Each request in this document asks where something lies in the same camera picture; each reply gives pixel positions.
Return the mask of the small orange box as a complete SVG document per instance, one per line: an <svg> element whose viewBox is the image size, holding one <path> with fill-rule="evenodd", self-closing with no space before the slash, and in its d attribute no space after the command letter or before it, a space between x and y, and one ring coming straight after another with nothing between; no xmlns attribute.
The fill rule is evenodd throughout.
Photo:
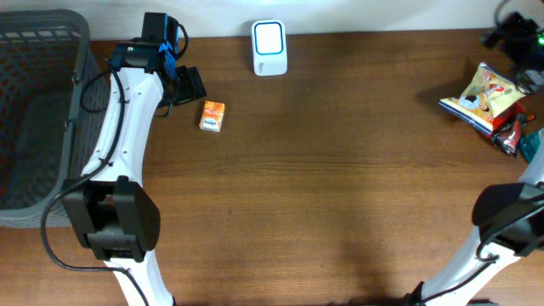
<svg viewBox="0 0 544 306"><path fill-rule="evenodd" d="M199 122L199 128L201 130L219 133L222 129L224 113L224 103L206 100Z"/></svg>

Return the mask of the cream chips bag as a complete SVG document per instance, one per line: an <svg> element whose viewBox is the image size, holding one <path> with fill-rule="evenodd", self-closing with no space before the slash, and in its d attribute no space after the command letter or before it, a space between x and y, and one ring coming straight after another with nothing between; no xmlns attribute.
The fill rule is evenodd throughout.
<svg viewBox="0 0 544 306"><path fill-rule="evenodd" d="M513 82L481 62L462 94L443 98L439 105L491 136L507 120L507 110L523 97Z"/></svg>

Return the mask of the red snack bag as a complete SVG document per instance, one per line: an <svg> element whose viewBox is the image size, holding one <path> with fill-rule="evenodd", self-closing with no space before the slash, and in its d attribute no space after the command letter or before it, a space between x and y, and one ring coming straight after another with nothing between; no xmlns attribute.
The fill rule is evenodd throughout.
<svg viewBox="0 0 544 306"><path fill-rule="evenodd" d="M508 107L506 110L504 110L502 113L500 113L498 116L496 116L492 120L492 135L495 133L498 133L501 128L505 127L508 122L514 119L514 117L517 114L525 113L526 109L524 106L522 106L520 103L516 102L512 104L510 107Z"/></svg>

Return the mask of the black orange snack packet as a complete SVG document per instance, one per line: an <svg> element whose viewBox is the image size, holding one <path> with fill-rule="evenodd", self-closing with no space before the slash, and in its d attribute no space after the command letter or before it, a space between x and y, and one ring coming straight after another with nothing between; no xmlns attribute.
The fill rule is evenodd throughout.
<svg viewBox="0 0 544 306"><path fill-rule="evenodd" d="M518 152L519 142L523 136L523 127L536 119L534 115L518 113L501 127L491 137L491 143L501 149L506 155L515 157Z"/></svg>

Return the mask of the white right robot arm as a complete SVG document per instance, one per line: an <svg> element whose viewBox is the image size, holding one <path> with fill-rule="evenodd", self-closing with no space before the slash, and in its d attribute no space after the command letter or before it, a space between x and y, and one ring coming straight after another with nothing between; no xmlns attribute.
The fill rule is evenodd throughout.
<svg viewBox="0 0 544 306"><path fill-rule="evenodd" d="M543 28L519 12L495 17L482 43L512 61L512 81L528 95L543 92ZM474 305L477 293L501 270L543 248L543 149L518 182L482 191L473 228L462 248L433 278L405 295L405 305Z"/></svg>

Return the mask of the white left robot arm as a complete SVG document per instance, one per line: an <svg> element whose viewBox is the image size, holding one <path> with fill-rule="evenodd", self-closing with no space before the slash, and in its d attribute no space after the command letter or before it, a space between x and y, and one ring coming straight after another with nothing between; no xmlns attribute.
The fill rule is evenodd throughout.
<svg viewBox="0 0 544 306"><path fill-rule="evenodd" d="M156 110L205 97L195 67L178 66L189 44L166 13L144 15L140 37L116 45L99 138L78 179L58 195L80 245L115 275L130 305L174 305L156 258L161 217L143 188L143 160Z"/></svg>

